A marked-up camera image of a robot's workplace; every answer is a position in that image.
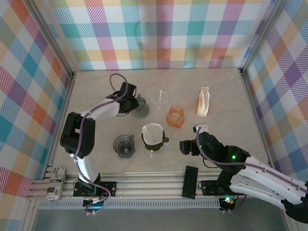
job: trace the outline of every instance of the colorful plaid backdrop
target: colorful plaid backdrop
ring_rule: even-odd
[[[289,0],[249,70],[275,167],[308,180],[308,0]]]
[[[82,70],[238,67],[274,2],[49,0]]]
[[[22,0],[0,0],[0,231],[20,224],[68,81]]]

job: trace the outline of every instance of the orange measuring cup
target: orange measuring cup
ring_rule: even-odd
[[[181,128],[184,121],[185,117],[183,108],[173,104],[167,115],[167,122],[172,126]]]

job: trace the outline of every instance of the marble surface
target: marble surface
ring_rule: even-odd
[[[182,155],[179,150],[179,141],[195,139],[192,127],[200,122],[207,123],[209,133],[223,144],[239,146],[267,163],[266,151],[236,68],[78,72],[67,112],[80,113],[102,102],[113,92],[109,76],[115,72],[121,73],[129,83],[137,86],[137,93],[146,99],[150,113],[141,119],[132,114],[114,116],[98,126],[91,157],[99,172],[183,171],[186,165],[199,167],[199,171],[209,170],[203,166],[200,156]],[[120,88],[122,79],[114,77],[113,83]],[[209,87],[206,117],[197,116],[200,87]],[[160,89],[168,92],[169,100],[161,112],[156,112],[149,97],[154,90]],[[184,109],[185,122],[180,129],[170,126],[166,121],[172,104]],[[148,155],[141,139],[141,129],[149,123],[160,124],[169,137],[168,148],[156,158]],[[113,150],[114,139],[123,134],[135,136],[136,152],[130,159],[118,157]],[[68,174],[77,173],[71,157],[60,145],[53,162],[66,166]]]

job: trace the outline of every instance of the white table surface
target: white table surface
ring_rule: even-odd
[[[224,145],[241,147],[267,163],[266,151],[236,68],[78,72],[67,113],[91,109],[113,93],[109,76],[115,72],[137,86],[137,93],[146,99],[150,113],[141,119],[132,114],[114,116],[98,126],[90,155],[100,173],[184,171],[186,165],[199,167],[199,171],[211,170],[203,166],[200,156],[183,155],[179,150],[179,141],[195,139],[192,128],[200,122],[207,123],[209,133]],[[120,88],[121,77],[114,77],[113,83]],[[206,117],[198,117],[196,113],[200,87],[210,88]],[[149,95],[159,89],[167,90],[169,101],[161,112],[155,112]],[[180,129],[166,121],[172,104],[184,109],[185,122]],[[149,123],[160,124],[169,137],[169,148],[160,157],[151,158],[141,139],[141,129]],[[136,152],[130,159],[120,158],[113,150],[114,139],[123,134],[135,136]],[[73,160],[59,144],[53,162],[66,166],[68,174],[77,173]]]

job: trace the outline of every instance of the plaid wallpaper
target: plaid wallpaper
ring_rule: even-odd
[[[18,229],[68,82],[22,0],[0,0],[0,231]]]
[[[307,181],[308,0],[287,2],[249,75],[275,167]]]
[[[274,2],[49,0],[82,70],[239,67]]]

